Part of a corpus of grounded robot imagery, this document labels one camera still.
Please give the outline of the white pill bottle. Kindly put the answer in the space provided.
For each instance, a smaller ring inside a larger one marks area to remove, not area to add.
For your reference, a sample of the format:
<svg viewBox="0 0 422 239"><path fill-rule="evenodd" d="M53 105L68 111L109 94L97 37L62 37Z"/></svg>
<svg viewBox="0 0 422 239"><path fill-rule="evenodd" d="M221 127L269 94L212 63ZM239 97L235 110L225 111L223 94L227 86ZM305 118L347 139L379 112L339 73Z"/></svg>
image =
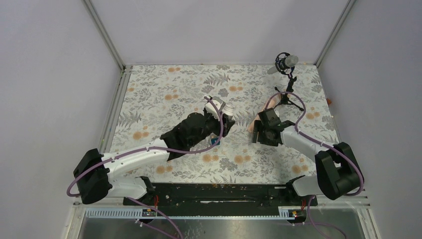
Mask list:
<svg viewBox="0 0 422 239"><path fill-rule="evenodd" d="M228 117L233 117L234 110L235 110L235 107L233 105L226 104L222 110L222 113L227 115Z"/></svg>

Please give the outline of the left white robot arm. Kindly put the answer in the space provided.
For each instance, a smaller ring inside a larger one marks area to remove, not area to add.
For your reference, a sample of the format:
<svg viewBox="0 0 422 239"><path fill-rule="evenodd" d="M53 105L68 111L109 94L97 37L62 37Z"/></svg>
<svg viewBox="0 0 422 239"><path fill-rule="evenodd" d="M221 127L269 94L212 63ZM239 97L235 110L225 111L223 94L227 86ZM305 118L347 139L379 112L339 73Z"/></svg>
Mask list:
<svg viewBox="0 0 422 239"><path fill-rule="evenodd" d="M204 150L191 149L211 134L217 139L228 135L235 124L234 108L224 106L219 112L206 104L203 114L192 113L169 132L145 145L130 150L101 154L96 148L85 153L73 171L75 180L69 186L79 192L68 196L80 197L85 205L104 198L130 197L147 205L154 200L152 184L145 176L124 178L124 173L151 163L162 163L186 154L197 154L216 146L213 143Z"/></svg>

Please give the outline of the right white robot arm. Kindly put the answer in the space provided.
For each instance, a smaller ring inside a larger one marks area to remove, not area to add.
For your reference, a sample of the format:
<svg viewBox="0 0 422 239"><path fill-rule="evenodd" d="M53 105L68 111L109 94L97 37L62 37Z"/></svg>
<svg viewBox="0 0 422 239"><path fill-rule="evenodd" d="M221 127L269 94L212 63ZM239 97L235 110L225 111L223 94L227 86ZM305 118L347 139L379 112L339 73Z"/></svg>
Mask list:
<svg viewBox="0 0 422 239"><path fill-rule="evenodd" d="M273 108L258 114L252 124L252 142L267 146L284 145L313 160L316 174L300 176L287 183L288 203L298 205L308 195L323 194L331 200L355 196L363 190L364 177L349 144L329 144L300 131L297 124L281 121Z"/></svg>

